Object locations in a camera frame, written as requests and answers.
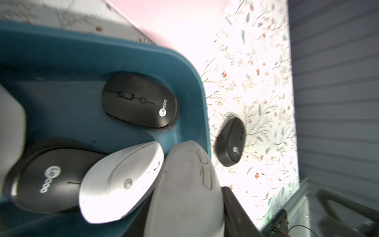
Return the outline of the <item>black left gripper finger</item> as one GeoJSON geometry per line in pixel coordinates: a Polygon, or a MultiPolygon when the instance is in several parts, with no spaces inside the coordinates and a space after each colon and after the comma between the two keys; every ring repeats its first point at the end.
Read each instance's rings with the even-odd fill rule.
{"type": "Polygon", "coordinates": [[[224,199],[225,237],[262,237],[242,205],[230,189],[222,187],[224,199]]]}

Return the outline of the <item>grey beige mouse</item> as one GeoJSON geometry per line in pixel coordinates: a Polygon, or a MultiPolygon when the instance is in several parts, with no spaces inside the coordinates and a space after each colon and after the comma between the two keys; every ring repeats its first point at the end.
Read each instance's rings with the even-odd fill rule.
{"type": "Polygon", "coordinates": [[[189,140],[174,146],[159,173],[145,237],[222,237],[224,200],[204,149],[189,140]]]}

